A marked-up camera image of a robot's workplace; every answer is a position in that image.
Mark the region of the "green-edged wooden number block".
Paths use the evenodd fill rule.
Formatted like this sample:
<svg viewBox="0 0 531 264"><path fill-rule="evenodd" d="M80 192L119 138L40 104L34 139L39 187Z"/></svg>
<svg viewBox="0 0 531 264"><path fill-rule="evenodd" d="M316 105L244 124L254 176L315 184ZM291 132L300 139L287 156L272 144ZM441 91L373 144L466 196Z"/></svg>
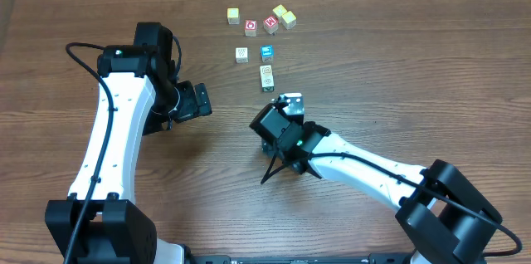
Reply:
<svg viewBox="0 0 531 264"><path fill-rule="evenodd" d="M275 89L274 79L271 76L263 77L261 86L263 92L272 92Z"/></svg>

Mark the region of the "tan wooden picture block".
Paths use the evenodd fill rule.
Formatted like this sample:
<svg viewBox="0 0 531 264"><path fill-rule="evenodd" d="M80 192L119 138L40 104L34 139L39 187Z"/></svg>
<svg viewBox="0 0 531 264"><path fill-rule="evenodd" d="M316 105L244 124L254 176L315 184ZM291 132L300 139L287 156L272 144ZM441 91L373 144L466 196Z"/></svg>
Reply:
<svg viewBox="0 0 531 264"><path fill-rule="evenodd" d="M261 79L270 78L271 76L273 76L272 66L271 65L260 66L260 74L261 74Z"/></svg>

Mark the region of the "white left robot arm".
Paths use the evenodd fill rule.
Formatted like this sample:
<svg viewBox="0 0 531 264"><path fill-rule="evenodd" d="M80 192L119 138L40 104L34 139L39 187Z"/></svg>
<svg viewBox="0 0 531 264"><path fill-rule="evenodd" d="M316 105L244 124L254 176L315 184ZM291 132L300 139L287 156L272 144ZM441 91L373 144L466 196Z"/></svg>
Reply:
<svg viewBox="0 0 531 264"><path fill-rule="evenodd" d="M130 45L100 46L99 100L84 160L66 199L51 200L45 224L66 263L193 263L190 249L158 237L135 204L145 135L212 113L203 83L180 81L178 39L159 22L138 23Z"/></svg>

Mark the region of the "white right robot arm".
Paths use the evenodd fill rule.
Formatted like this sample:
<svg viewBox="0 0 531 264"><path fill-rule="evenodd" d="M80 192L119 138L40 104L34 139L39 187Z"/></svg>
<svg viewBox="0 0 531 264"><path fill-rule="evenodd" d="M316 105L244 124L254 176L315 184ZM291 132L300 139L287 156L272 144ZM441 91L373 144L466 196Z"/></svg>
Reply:
<svg viewBox="0 0 531 264"><path fill-rule="evenodd" d="M415 247L412 263L482 263L502 217L452 164L383 158L304 120L301 94L281 94L250 127L269 154L298 174L347 184L389 207Z"/></svg>

